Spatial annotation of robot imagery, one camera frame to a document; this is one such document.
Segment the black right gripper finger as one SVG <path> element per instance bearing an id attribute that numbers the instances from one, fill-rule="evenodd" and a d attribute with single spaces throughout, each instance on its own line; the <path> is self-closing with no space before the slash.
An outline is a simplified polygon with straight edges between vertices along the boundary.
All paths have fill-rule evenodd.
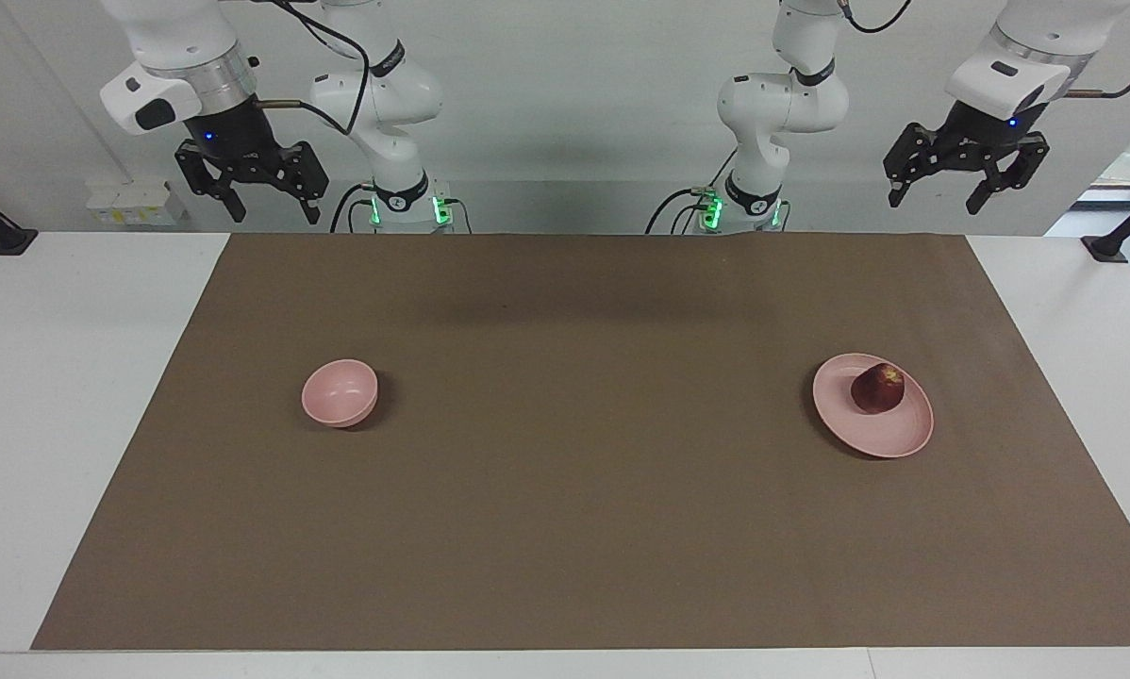
<path id="1" fill-rule="evenodd" d="M 328 186 L 329 179 L 314 147 L 307 141 L 282 147 L 282 190 L 297 199 L 310 226 L 320 221 L 319 202 Z"/>
<path id="2" fill-rule="evenodd" d="M 221 171 L 219 176 L 212 176 L 208 171 L 206 155 L 200 151 L 195 141 L 181 142 L 175 150 L 175 160 L 191 193 L 215 199 L 227 210 L 234 224 L 244 221 L 246 207 L 242 204 L 236 189 L 232 186 L 232 174 Z"/>

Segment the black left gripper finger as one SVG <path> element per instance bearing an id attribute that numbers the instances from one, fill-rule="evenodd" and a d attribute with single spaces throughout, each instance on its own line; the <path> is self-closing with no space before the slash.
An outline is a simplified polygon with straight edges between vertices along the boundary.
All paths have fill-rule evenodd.
<path id="1" fill-rule="evenodd" d="M 935 142 L 938 140 L 937 130 L 919 122 L 910 122 L 885 154 L 884 169 L 889 179 L 888 199 L 893 209 L 899 207 L 914 182 L 939 171 L 939 160 L 935 154 Z"/>
<path id="2" fill-rule="evenodd" d="M 1051 151 L 1044 134 L 1023 134 L 1022 140 L 1001 149 L 980 147 L 970 153 L 975 171 L 982 171 L 984 179 L 973 190 L 966 201 L 971 215 L 977 215 L 992 194 L 1003 190 L 1020 190 L 1031 182 L 1038 164 Z"/>

